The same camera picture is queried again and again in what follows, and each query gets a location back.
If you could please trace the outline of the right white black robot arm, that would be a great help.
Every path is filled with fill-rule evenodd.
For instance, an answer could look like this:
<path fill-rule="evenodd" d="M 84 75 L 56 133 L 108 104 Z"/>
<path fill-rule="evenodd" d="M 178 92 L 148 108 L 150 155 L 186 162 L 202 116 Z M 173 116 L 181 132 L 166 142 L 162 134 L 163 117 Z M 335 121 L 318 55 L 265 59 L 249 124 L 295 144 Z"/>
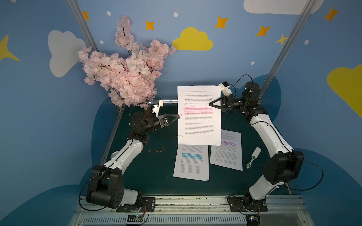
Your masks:
<path fill-rule="evenodd" d="M 241 98 L 233 96 L 227 82 L 219 84 L 223 97 L 209 103 L 211 107 L 222 112 L 240 110 L 242 115 L 256 130 L 269 153 L 270 159 L 263 165 L 263 174 L 244 195 L 242 202 L 247 208 L 252 205 L 265 205 L 267 196 L 286 183 L 299 176 L 304 154 L 296 151 L 273 125 L 266 109 L 259 104 L 260 87 L 257 83 L 248 82 Z"/>

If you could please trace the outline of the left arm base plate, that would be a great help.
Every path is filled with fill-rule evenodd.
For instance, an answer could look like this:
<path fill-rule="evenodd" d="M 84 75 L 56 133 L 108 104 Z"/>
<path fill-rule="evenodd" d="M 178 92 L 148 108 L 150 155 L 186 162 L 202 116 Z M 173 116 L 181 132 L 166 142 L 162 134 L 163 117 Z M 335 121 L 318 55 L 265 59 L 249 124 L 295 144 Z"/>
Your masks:
<path fill-rule="evenodd" d="M 121 204 L 117 208 L 117 212 L 131 213 L 131 212 L 154 212 L 156 205 L 155 197 L 141 197 L 136 200 L 135 204 Z"/>

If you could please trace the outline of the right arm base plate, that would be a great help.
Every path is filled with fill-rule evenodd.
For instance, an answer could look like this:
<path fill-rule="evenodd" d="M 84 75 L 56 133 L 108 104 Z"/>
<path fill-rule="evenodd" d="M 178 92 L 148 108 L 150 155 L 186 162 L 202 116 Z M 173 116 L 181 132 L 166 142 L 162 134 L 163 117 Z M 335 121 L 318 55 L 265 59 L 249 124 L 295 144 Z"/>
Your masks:
<path fill-rule="evenodd" d="M 254 200 L 249 196 L 237 197 L 230 195 L 226 198 L 231 212 L 267 212 L 266 199 Z"/>

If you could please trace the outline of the document with blue highlight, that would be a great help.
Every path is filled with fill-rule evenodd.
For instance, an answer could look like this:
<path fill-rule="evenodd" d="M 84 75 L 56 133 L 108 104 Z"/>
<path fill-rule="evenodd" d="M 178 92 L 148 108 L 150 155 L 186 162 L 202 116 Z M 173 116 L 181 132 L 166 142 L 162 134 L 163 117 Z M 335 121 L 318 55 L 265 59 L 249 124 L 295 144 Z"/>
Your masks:
<path fill-rule="evenodd" d="M 173 176 L 209 181 L 208 146 L 178 145 Z"/>

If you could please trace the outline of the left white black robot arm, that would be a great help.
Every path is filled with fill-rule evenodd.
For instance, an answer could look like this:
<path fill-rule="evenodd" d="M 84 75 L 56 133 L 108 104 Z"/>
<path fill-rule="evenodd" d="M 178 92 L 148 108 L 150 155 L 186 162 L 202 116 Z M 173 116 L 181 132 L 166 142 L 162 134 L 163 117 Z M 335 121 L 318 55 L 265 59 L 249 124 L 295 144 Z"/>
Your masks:
<path fill-rule="evenodd" d="M 180 118 L 176 114 L 161 114 L 147 118 L 136 112 L 130 122 L 131 132 L 124 147 L 103 165 L 96 165 L 90 172 L 86 182 L 86 201 L 100 206 L 98 209 L 116 209 L 120 212 L 144 211 L 142 194 L 139 191 L 125 189 L 123 174 L 128 166 L 140 154 L 149 141 L 149 131 L 165 128 Z"/>

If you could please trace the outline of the document with pink highlight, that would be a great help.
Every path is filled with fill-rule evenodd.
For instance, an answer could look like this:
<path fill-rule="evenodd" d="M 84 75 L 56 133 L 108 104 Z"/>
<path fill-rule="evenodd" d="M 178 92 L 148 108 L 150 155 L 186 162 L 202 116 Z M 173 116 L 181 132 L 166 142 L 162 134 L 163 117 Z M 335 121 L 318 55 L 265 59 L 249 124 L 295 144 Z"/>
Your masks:
<path fill-rule="evenodd" d="M 221 110 L 209 106 L 220 97 L 219 86 L 177 87 L 179 145 L 221 145 Z"/>

